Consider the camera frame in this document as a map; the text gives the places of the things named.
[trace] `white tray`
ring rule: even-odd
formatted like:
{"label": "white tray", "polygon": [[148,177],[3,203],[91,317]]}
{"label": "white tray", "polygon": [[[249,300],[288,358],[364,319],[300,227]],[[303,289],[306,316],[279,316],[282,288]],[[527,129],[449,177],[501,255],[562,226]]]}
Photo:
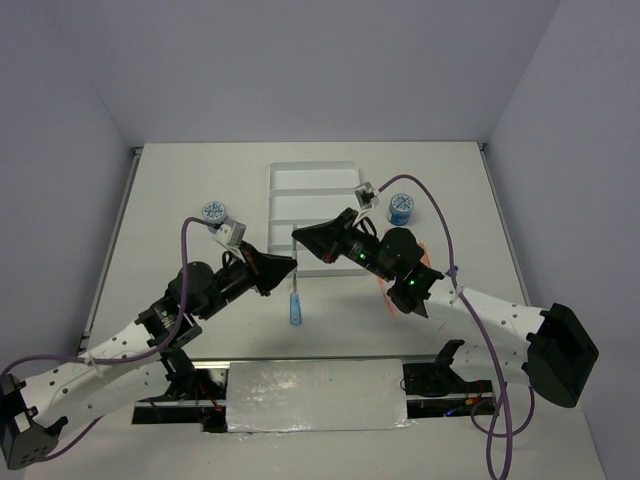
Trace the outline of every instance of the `white tray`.
{"label": "white tray", "polygon": [[[356,162],[277,162],[269,172],[269,253],[291,255],[294,227],[328,222],[347,207],[358,208]],[[297,250],[300,277],[366,274],[345,258],[327,265],[304,246]]]}

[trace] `cable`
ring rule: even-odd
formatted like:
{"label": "cable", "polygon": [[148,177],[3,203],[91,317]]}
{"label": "cable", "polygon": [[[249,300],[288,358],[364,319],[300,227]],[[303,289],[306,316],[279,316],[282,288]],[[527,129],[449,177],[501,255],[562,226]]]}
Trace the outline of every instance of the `cable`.
{"label": "cable", "polygon": [[145,401],[151,405],[151,408],[153,408],[153,413],[156,414],[156,420],[158,423],[162,423],[162,413],[160,412],[160,408],[156,405],[156,402],[154,402],[152,398],[147,398]]}
{"label": "cable", "polygon": [[60,451],[56,452],[56,453],[52,453],[51,455],[48,455],[46,457],[44,457],[43,459],[39,460],[40,462],[49,462],[51,460],[55,460],[56,458],[60,457],[61,455],[64,455],[65,453],[67,453],[69,450],[71,450],[73,447],[75,447],[80,440],[82,440],[84,438],[84,436],[89,433],[91,431],[91,429],[93,427],[96,426],[96,424],[102,419],[102,417],[98,417],[95,420],[93,420],[89,425],[87,425],[87,427],[80,432],[80,434],[74,438],[73,440],[71,440],[71,442],[69,442],[69,444],[62,448]]}
{"label": "cable", "polygon": [[211,395],[209,395],[207,393],[207,391],[205,390],[205,388],[202,386],[202,383],[198,384],[200,386],[200,390],[202,390],[202,393],[205,394],[205,396],[209,399],[209,401],[211,402],[211,404],[213,405],[213,408],[215,408],[216,412],[220,412],[222,411],[222,407],[220,407],[220,405],[218,405],[218,402],[216,402],[213,398],[211,398]]}
{"label": "cable", "polygon": [[[427,187],[425,187],[424,184],[420,180],[418,180],[413,175],[407,175],[407,174],[396,175],[395,177],[393,177],[389,181],[387,181],[384,185],[382,185],[378,189],[378,191],[380,193],[382,193],[391,184],[397,182],[400,179],[411,180],[418,187],[420,187],[420,189],[424,192],[424,194],[427,196],[427,198],[429,198],[429,201],[431,202],[431,204],[433,205],[433,208],[435,209],[436,213],[438,214],[438,218],[440,219],[440,223],[442,224],[442,228],[444,230],[444,234],[447,237],[447,247],[449,249],[449,272],[448,272],[448,274],[451,277],[451,283],[453,284],[454,288],[457,290],[457,288],[458,288],[458,280],[457,280],[458,268],[457,268],[457,266],[455,264],[455,256],[454,256],[454,251],[453,251],[453,240],[451,239],[451,232],[449,230],[449,226],[447,225],[447,221],[444,218],[444,215],[442,214],[442,210],[440,209],[440,206],[438,205],[438,202],[436,202],[436,199],[433,197],[433,195],[431,195],[431,192],[429,192]],[[509,470],[511,469],[511,461],[512,461],[512,458],[513,458],[513,419],[511,417],[511,404],[509,403],[509,396],[507,394],[507,382],[504,379],[504,375],[502,373],[502,368],[500,367],[500,360],[498,359],[498,353],[496,352],[496,349],[493,346],[493,342],[491,341],[491,337],[489,336],[489,332],[487,332],[487,329],[484,326],[484,324],[482,322],[482,319],[478,315],[478,312],[476,312],[476,310],[473,308],[473,306],[471,305],[471,303],[469,302],[469,300],[467,299],[467,297],[466,297],[466,295],[464,294],[463,291],[460,291],[458,297],[460,298],[462,303],[464,303],[465,307],[467,308],[467,310],[471,314],[471,317],[473,318],[473,320],[475,321],[476,325],[478,326],[478,329],[480,330],[480,333],[482,334],[482,338],[484,339],[484,342],[486,343],[487,348],[489,350],[489,354],[491,355],[491,361],[493,362],[493,367],[495,368],[496,376],[498,377],[498,385],[500,387],[500,401],[499,401],[498,405],[496,406],[496,410],[495,410],[495,412],[493,414],[493,417],[491,419],[491,425],[489,426],[489,435],[487,436],[486,460],[487,460],[487,468],[489,470],[489,475],[491,476],[491,478],[494,479],[494,480],[505,480],[507,478],[507,476],[509,475]],[[507,448],[506,448],[504,463],[503,463],[503,466],[502,466],[502,473],[500,474],[500,476],[497,476],[495,474],[494,469],[493,469],[493,460],[491,458],[491,446],[492,446],[493,437],[495,435],[494,434],[494,429],[495,429],[496,422],[498,420],[498,416],[499,416],[499,413],[500,413],[500,407],[504,407],[505,424],[506,424],[506,430],[507,430],[506,433],[504,434],[505,435],[504,438],[506,438],[506,440],[507,440]]]}
{"label": "cable", "polygon": [[196,399],[196,420],[198,420],[198,423],[202,423],[202,420],[200,420],[200,410],[198,408],[198,386],[197,385],[195,387],[195,391],[196,391],[196,393],[195,393],[194,397]]}
{"label": "cable", "polygon": [[[531,399],[531,403],[530,403],[530,407],[529,407],[529,414],[527,415],[527,418],[525,419],[524,423],[516,430],[513,431],[513,436],[515,437],[516,435],[521,434],[522,432],[525,431],[525,429],[529,426],[529,424],[531,423],[531,420],[533,420],[533,414],[535,413],[535,409],[536,409],[536,396],[535,396],[535,392],[533,391],[533,388],[529,387],[529,398]],[[476,404],[473,405],[473,408],[471,409],[471,422],[473,423],[474,427],[476,427],[478,430],[480,430],[482,433],[485,433],[487,435],[492,435],[496,438],[506,438],[506,434],[504,433],[491,433],[489,432],[489,430],[487,430],[486,428],[482,427],[479,423],[478,420],[476,419],[476,411],[478,410],[478,407],[480,406],[480,404],[484,404],[491,401],[490,398],[486,398],[484,400],[480,400],[479,402],[477,402]],[[498,400],[498,403],[496,405],[496,410],[500,410],[500,402],[501,400]]]}
{"label": "cable", "polygon": [[[144,360],[149,358],[156,353],[164,350],[178,335],[178,331],[180,330],[180,325],[184,320],[184,314],[187,306],[187,288],[189,283],[188,276],[188,268],[187,264],[189,263],[187,258],[187,229],[189,224],[191,223],[199,223],[200,225],[205,225],[207,227],[219,227],[218,224],[206,222],[199,218],[189,217],[182,224],[182,229],[180,231],[180,253],[182,257],[182,290],[180,292],[180,307],[178,309],[178,315],[176,316],[176,321],[171,330],[169,336],[162,342],[160,345],[147,350],[146,352],[140,353],[138,355],[134,355],[127,358],[94,358],[92,360],[96,365],[122,365],[127,363],[139,362],[140,360]],[[34,360],[54,360],[60,363],[85,363],[87,360],[85,357],[74,357],[71,355],[57,355],[57,354],[36,354],[36,355],[28,355],[26,357],[19,358],[18,360],[10,363],[0,374],[0,377],[7,375],[11,370],[13,370],[18,365],[23,363],[32,362]]]}
{"label": "cable", "polygon": [[378,231],[376,230],[376,226],[373,224],[373,222],[369,217],[364,217],[355,226],[356,228],[359,228],[360,230],[362,230],[364,233],[368,233],[370,235],[373,235],[374,237],[378,236]]}

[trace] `table surface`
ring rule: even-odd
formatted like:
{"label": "table surface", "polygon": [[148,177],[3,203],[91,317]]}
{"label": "table surface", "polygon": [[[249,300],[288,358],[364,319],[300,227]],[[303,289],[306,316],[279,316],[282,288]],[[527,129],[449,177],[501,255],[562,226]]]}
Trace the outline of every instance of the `table surface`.
{"label": "table surface", "polygon": [[[245,240],[266,251],[269,165],[314,160],[356,161],[361,180],[374,186],[398,173],[422,179],[446,215],[460,280],[524,302],[474,143],[156,144],[145,146],[140,160],[89,346],[111,337],[162,296],[180,268],[180,226],[187,216],[200,216],[207,202],[225,203],[247,225]],[[416,201],[409,227],[427,246],[434,268],[447,270],[439,220],[413,183],[400,181],[381,195],[372,215],[378,230],[390,226],[386,207],[401,191]],[[190,259],[220,268],[222,248],[206,228],[191,227],[188,244]],[[420,355],[437,353],[451,338],[446,328],[439,331],[439,324],[417,315],[394,318],[373,275],[299,279],[304,322],[298,328],[289,324],[290,291],[286,280],[268,298],[248,292],[203,323],[205,333],[187,353],[192,359]],[[477,343],[477,330],[469,330],[472,338],[463,339]]]}
{"label": "table surface", "polygon": [[[354,160],[362,181],[374,186],[399,173],[421,178],[447,217],[461,280],[524,302],[474,143],[151,144],[130,192],[90,345],[162,295],[180,268],[178,232],[185,217],[198,216],[209,201],[222,201],[247,224],[245,239],[265,250],[269,164],[318,160]],[[408,182],[389,190],[373,216],[378,229],[388,225],[384,215],[391,194],[409,193],[416,200],[409,226],[427,245],[434,268],[445,270],[446,243],[430,205]],[[192,260],[220,265],[221,249],[204,228],[190,230],[189,253]],[[371,276],[301,279],[304,324],[291,327],[290,281],[284,283],[268,299],[250,292],[210,319],[188,354],[193,359],[402,356],[436,353],[450,335],[415,315],[392,317]],[[526,416],[527,394],[519,386],[510,392],[518,425]],[[131,413],[127,407],[108,415],[71,452],[50,465],[30,467],[25,478],[488,478],[484,436],[468,418],[423,419],[409,428],[377,432],[247,436],[202,434],[194,425],[134,427]],[[502,444],[496,442],[498,470]],[[509,478],[604,478],[580,405],[565,410],[538,397],[536,417],[515,446]]]}

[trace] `white wall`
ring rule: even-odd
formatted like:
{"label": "white wall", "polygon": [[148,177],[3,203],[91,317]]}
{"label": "white wall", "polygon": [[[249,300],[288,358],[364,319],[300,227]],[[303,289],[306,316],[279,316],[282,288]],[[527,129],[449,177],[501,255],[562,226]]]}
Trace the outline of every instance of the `white wall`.
{"label": "white wall", "polygon": [[601,351],[583,395],[609,479],[640,477],[640,2],[563,0],[489,142],[532,297]]}
{"label": "white wall", "polygon": [[3,367],[27,354],[75,353],[131,163],[100,98],[34,5],[0,5]]}
{"label": "white wall", "polygon": [[49,0],[131,144],[487,140],[559,0]]}

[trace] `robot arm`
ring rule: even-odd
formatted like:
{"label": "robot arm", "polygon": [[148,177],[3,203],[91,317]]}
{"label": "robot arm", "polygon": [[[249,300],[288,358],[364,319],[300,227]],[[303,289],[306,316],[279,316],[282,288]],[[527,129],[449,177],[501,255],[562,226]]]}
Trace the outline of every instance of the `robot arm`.
{"label": "robot arm", "polygon": [[212,233],[227,248],[224,266],[213,272],[202,262],[187,265],[186,313],[177,335],[157,353],[129,363],[96,363],[133,359],[163,345],[177,323],[183,271],[135,321],[82,355],[85,363],[66,363],[24,381],[11,374],[0,377],[0,445],[9,469],[41,461],[61,438],[121,406],[192,392],[196,370],[182,347],[202,333],[198,321],[250,289],[268,296],[296,266],[291,258],[262,254],[243,242],[244,225],[233,220]]}
{"label": "robot arm", "polygon": [[[360,211],[347,208],[336,219],[296,229],[292,236],[325,263],[343,255],[383,280],[393,281],[387,294],[403,313],[417,313],[443,325],[450,322],[457,329],[474,328],[459,298],[464,291],[497,345],[505,380],[531,385],[557,405],[576,405],[598,349],[569,308],[554,304],[542,310],[508,303],[462,285],[455,287],[443,273],[421,263],[424,250],[410,230],[392,228],[379,240],[363,228],[377,205],[378,192],[363,184],[355,193]],[[464,346],[462,340],[453,340],[441,354],[440,370],[445,370],[445,377],[474,381],[495,376],[487,350],[479,345]]]}

